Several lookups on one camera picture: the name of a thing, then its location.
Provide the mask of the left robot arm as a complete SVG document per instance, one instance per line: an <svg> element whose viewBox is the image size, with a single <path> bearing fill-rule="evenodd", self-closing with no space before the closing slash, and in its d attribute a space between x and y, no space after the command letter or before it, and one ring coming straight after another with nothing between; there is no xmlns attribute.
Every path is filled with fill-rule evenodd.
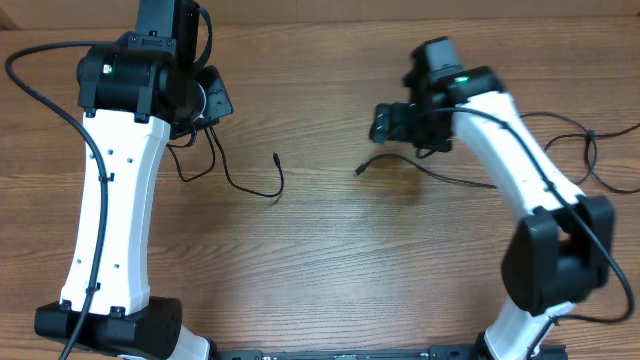
<svg viewBox="0 0 640 360"><path fill-rule="evenodd" d="M56 302L41 306L42 337L123 359L212 359L217 350L182 322L175 298L154 297L147 273L156 176L171 140L231 111L193 1L143 1L136 28L93 45L77 80L91 141L73 262Z"/></svg>

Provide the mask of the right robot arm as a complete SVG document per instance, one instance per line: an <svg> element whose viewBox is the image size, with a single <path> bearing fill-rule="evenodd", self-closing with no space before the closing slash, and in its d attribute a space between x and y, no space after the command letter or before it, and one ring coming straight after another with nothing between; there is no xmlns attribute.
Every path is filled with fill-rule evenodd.
<svg viewBox="0 0 640 360"><path fill-rule="evenodd" d="M611 267L615 212L587 197L553 164L488 67L465 69L447 37L411 54L406 103L377 105L369 137L449 152L459 139L503 195L516 230L501 264L508 294L498 318L455 359L560 359L540 345L577 303L603 287Z"/></svg>

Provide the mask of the black cable silver plug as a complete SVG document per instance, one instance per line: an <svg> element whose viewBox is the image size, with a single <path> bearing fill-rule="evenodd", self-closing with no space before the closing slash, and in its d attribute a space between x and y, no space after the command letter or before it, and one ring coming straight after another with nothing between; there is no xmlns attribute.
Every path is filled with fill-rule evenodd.
<svg viewBox="0 0 640 360"><path fill-rule="evenodd" d="M216 150L209 128L196 135L193 132L186 144L168 144L167 150L174 161L180 181L193 182L211 173L216 166Z"/></svg>

